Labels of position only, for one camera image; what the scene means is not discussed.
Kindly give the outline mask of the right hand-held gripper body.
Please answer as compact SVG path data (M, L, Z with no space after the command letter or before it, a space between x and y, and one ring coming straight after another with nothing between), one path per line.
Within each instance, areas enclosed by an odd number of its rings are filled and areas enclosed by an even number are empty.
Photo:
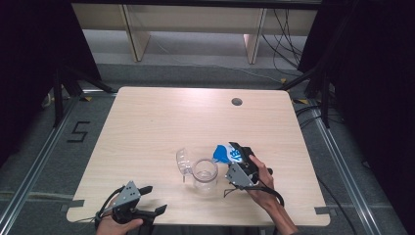
M225 178L238 189L253 188L258 182L258 167L250 159L254 152L250 147L241 147L238 151L241 153L242 161L231 162Z

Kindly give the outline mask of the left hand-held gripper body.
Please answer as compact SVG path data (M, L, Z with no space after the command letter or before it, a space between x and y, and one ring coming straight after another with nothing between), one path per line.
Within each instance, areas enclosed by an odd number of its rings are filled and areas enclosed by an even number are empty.
M142 214L136 206L143 195L140 194L133 181L129 181L120 191L115 201L112 203L112 218L119 224L125 224L133 219L141 218L149 223L151 216Z

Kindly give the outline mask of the blue and white plastic bag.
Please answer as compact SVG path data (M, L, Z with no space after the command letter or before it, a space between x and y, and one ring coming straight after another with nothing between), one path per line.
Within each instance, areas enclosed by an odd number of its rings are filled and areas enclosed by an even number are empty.
M213 152L212 158L216 163L223 164L240 163L242 161L240 151L232 147L230 144L217 145Z

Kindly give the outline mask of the clear glass jar with handle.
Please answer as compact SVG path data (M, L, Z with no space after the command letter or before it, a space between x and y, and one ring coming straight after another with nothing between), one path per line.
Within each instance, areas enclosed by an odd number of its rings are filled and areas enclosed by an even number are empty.
M214 160L195 158L186 148L179 149L175 158L183 182L192 178L193 187L200 193L209 193L215 188L218 165Z

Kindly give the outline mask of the person's right hand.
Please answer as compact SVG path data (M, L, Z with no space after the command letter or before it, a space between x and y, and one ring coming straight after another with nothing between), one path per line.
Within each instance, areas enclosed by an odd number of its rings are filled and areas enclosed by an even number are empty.
M266 165L254 155L250 155L250 159L258 167L258 185L265 189L274 189L274 180L268 172ZM280 207L277 198L270 193L260 190L249 190L248 194L266 212L276 212Z

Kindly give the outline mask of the person's left hand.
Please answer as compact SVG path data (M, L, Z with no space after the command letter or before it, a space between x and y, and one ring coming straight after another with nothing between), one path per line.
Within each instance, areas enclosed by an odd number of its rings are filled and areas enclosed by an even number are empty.
M125 224L119 224L110 215L105 215L98 225L96 235L126 235L139 228L144 223L141 218L133 219Z

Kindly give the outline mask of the grey tape strip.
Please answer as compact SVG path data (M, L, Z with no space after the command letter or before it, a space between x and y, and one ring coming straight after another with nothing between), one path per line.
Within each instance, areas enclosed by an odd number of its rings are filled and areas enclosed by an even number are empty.
M67 212L70 208L80 208L83 207L84 200L75 200L70 201L68 204L62 205L60 211Z
M331 209L329 207L315 207L314 210L316 214L328 214L330 216L338 215L335 209Z

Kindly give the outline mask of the black metal stand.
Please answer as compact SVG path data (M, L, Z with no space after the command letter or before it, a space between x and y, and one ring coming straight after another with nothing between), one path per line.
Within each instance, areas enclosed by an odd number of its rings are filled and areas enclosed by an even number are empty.
M69 66L60 66L53 75L53 92L55 98L55 122L57 127L64 119L63 89L66 89L71 97L79 97L83 91L78 83L84 80L87 83L103 90L104 92L115 94L116 89L105 84L101 79L94 78L87 73L76 70Z
M280 90L288 91L289 89L306 80L308 83L304 90L304 95L309 99L314 99L317 97L317 95L320 95L320 114L322 116L323 123L327 128L329 128L330 124L328 119L328 110L330 79L323 69L320 69L318 66L316 66L315 68L305 72L296 79L284 83L280 87Z

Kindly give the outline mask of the light wooden desk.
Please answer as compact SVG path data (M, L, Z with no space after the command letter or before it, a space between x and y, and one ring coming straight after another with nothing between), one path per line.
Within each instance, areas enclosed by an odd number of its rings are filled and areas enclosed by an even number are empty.
M125 31L135 62L143 59L153 31L178 31L241 34L252 65L261 35L307 36L317 14L315 10L96 3L74 3L72 7L84 29Z

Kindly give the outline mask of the black curtain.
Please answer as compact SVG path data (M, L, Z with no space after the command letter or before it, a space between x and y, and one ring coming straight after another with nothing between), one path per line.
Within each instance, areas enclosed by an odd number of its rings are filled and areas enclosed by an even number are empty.
M330 81L346 124L415 235L415 0L360 0Z
M0 166L65 67L101 78L70 0L0 0Z

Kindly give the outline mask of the aluminium floor rail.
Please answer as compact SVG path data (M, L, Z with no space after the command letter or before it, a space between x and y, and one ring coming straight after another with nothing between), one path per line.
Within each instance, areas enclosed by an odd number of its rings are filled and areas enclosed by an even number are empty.
M13 227L26 199L28 198L29 192L33 188L40 173L51 156L63 130L65 129L65 126L67 125L69 116L77 103L77 98L69 98L64 108L62 119L51 129L46 141L42 145L41 150L38 152L34 162L25 175L22 184L12 194L12 198L10 199L7 207L0 213L0 235L8 235L9 231Z
M325 125L322 119L322 112L314 110L313 116L316 118L318 129L324 139L324 142L330 152L334 165L340 175L340 178L346 188L346 191L352 201L352 204L362 222L363 228L367 235L382 235L381 229L370 209L366 199L360 192L360 189L349 170L344 156L335 141L331 130Z

